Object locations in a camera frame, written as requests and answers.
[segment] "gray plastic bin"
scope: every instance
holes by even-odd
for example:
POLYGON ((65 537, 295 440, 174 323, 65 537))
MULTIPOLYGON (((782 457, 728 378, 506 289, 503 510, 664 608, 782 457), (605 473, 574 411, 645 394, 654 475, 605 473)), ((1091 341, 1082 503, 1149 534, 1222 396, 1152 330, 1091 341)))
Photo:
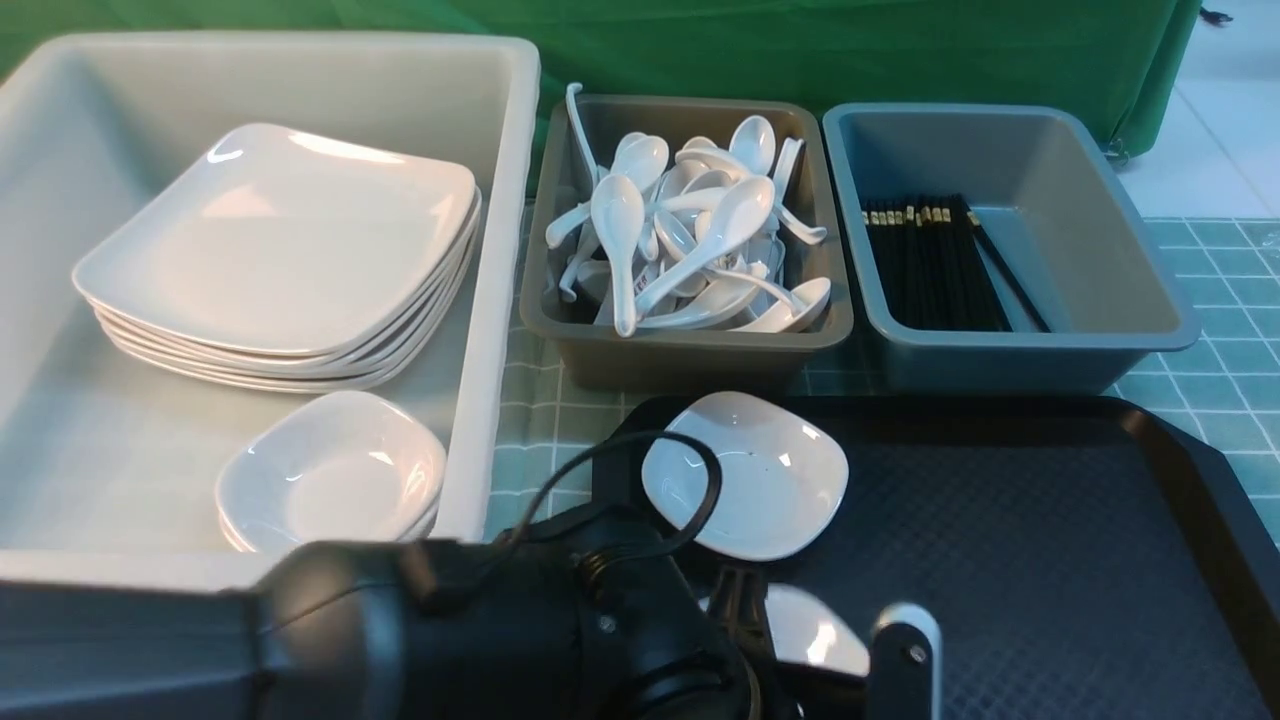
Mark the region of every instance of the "gray plastic bin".
POLYGON ((868 320, 897 392, 1098 393, 1199 336, 1079 120, 1047 108, 849 104, 823 118, 868 320), (919 331, 884 301, 860 199, 963 193, 1052 332, 992 273, 1014 332, 919 331))
POLYGON ((804 152, 787 191, 787 206, 831 234, 815 247, 787 233, 783 277, 787 287, 814 277, 831 278, 831 304, 809 331, 765 334, 724 331, 637 331, 621 338, 612 327, 593 325, 594 310, 564 304, 556 282, 575 243, 549 251, 547 225, 590 196, 577 146, 563 105, 552 115, 543 172, 534 206, 529 254, 521 286, 520 314, 538 336, 554 342, 570 378, 580 387, 640 392, 705 392, 741 388, 781 392, 815 352, 844 342, 854 327, 845 241, 822 150, 817 118, 795 105, 732 100, 646 96, 580 96, 579 110, 596 160, 608 165, 618 140, 631 131, 663 137, 680 149, 695 135, 722 147, 733 128, 751 114, 773 123, 778 137, 803 137, 804 152))

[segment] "black chopsticks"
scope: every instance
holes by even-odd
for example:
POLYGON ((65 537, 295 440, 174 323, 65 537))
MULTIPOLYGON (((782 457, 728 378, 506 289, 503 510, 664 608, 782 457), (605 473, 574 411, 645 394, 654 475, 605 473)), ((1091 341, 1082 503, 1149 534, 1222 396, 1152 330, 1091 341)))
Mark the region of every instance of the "black chopsticks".
POLYGON ((863 223, 890 314, 928 331, 1010 332, 987 270, 992 265, 1039 332, 1048 324, 1000 255, 978 215, 959 195, 877 200, 863 223))

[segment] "green cloth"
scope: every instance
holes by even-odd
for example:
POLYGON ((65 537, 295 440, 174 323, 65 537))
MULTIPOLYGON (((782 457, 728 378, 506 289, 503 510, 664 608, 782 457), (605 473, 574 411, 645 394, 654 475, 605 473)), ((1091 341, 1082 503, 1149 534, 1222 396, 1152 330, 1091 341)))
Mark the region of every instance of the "green cloth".
POLYGON ((40 42, 123 29, 525 37, 541 117, 589 92, 1037 104, 1130 154, 1155 142, 1199 0, 4 0, 0 74, 40 42))

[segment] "teal grid tablecloth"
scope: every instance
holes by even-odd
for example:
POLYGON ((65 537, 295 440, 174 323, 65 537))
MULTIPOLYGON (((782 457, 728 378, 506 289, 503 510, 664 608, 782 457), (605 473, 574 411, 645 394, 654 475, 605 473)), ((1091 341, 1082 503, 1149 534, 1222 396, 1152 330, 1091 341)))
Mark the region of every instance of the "teal grid tablecloth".
MULTIPOLYGON (((1280 222, 1171 218, 1148 227, 1204 332, 1189 350, 1148 357, 1108 393, 1222 451, 1280 541, 1280 222)), ((554 346, 525 329, 515 309, 511 323, 488 537, 515 521, 553 469, 607 438, 644 400, 575 387, 554 346)), ((865 338, 850 342, 805 368, 792 392, 876 393, 867 356, 865 338)), ((539 516, 589 496, 586 466, 552 492, 539 516)))

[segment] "white bowl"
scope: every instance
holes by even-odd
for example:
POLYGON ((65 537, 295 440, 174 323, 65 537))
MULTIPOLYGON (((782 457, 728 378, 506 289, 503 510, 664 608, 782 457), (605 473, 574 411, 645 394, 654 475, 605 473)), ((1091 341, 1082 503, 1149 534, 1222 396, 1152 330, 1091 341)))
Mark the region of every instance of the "white bowl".
MULTIPOLYGON (((707 443, 724 487, 698 542, 716 552, 768 561, 800 552, 831 523, 849 486, 849 461, 826 433, 777 405, 741 392, 708 395, 667 425, 707 443)), ((649 502, 681 528, 707 492, 691 448, 659 439, 643 468, 649 502)))
POLYGON ((283 553, 316 539, 396 541, 435 502, 444 446, 394 405, 335 392, 288 415, 227 464, 229 536, 283 553))
MULTIPOLYGON (((703 598, 700 605, 705 611, 708 598, 703 598)), ((796 587, 769 583, 764 611, 769 616, 773 655, 782 662, 812 665, 860 678, 870 673, 872 656, 867 643, 817 597, 796 587)))

